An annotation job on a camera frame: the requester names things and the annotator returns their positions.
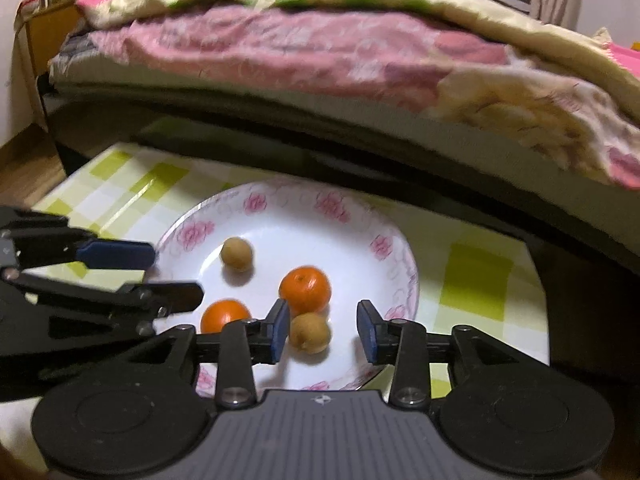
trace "plate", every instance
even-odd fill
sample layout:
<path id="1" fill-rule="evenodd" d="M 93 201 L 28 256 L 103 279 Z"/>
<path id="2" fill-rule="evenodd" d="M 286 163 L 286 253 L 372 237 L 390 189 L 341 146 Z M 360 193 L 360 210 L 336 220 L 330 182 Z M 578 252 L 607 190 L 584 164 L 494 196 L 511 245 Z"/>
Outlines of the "plate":
<path id="1" fill-rule="evenodd" d="M 254 247 L 254 270 L 235 273 L 220 261 L 222 244 L 242 237 Z M 299 266 L 323 270 L 332 285 L 329 348 L 309 356 L 286 345 L 275 365 L 255 365 L 256 388 L 353 390 L 379 367 L 367 363 L 356 328 L 356 306 L 371 300 L 385 319 L 415 319 L 418 276 L 400 230 L 369 204 L 341 189 L 278 178 L 235 187 L 205 200 L 162 237 L 147 279 L 196 280 L 204 301 L 188 314 L 156 320 L 156 330 L 189 323 L 200 329 L 207 307 L 225 298 L 262 319 L 278 299 L 283 277 Z M 197 390 L 212 396 L 216 365 L 203 364 Z"/>

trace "white wall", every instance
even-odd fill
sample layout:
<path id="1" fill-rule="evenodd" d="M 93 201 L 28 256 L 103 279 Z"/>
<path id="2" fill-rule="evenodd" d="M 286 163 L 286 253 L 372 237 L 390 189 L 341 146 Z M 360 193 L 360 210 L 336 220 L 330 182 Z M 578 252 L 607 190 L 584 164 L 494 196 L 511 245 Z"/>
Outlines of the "white wall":
<path id="1" fill-rule="evenodd" d="M 600 27 L 621 46 L 640 41 L 640 0 L 582 0 L 576 30 L 592 36 Z"/>
<path id="2" fill-rule="evenodd" d="M 14 21 L 22 0 L 0 0 L 0 146 L 33 122 L 31 101 L 14 47 Z"/>

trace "orange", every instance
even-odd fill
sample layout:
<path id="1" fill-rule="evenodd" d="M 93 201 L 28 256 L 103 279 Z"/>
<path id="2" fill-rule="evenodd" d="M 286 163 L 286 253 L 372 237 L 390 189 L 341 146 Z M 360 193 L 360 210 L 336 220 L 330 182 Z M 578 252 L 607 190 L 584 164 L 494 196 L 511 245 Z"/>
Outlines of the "orange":
<path id="1" fill-rule="evenodd" d="M 331 285 L 326 274 L 315 267 L 298 267 L 280 283 L 280 297 L 287 300 L 292 316 L 318 312 L 331 299 Z"/>
<path id="2" fill-rule="evenodd" d="M 251 319 L 247 307 L 236 300 L 220 300 L 211 303 L 200 320 L 203 334 L 220 332 L 227 323 L 238 319 Z"/>

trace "table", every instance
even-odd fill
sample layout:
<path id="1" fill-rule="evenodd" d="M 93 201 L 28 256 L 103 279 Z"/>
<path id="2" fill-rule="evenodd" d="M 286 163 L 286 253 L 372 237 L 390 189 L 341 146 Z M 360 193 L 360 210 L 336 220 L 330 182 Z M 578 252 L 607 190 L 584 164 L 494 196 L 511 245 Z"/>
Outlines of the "table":
<path id="1" fill-rule="evenodd" d="M 69 216 L 106 238 L 157 242 L 185 211 L 230 187 L 275 173 L 116 144 L 47 195 L 36 209 Z M 471 324 L 548 363 L 545 294 L 526 245 L 487 229 L 379 196 L 354 193 L 391 218 L 414 252 L 420 279 L 416 321 L 430 332 Z M 44 275 L 118 288 L 138 271 L 88 270 L 72 263 Z M 366 388 L 388 392 L 391 370 Z M 433 397 L 449 391 L 446 365 L 431 365 Z M 30 433 L 36 399 L 0 405 L 0 440 L 36 468 L 44 463 Z"/>

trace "black circular joint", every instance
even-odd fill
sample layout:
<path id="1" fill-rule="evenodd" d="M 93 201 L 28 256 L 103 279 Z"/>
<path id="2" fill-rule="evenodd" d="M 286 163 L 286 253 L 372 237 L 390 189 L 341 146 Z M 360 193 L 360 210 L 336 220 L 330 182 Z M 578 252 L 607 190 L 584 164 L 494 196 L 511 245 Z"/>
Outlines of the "black circular joint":
<path id="1" fill-rule="evenodd" d="M 80 478 L 132 476 L 185 455 L 209 422 L 206 406 L 176 374 L 117 369 L 52 389 L 31 429 L 54 468 Z"/>
<path id="2" fill-rule="evenodd" d="M 440 409 L 444 436 L 473 462 L 503 474 L 569 475 L 593 466 L 613 434 L 599 394 L 537 367 L 487 366 Z"/>

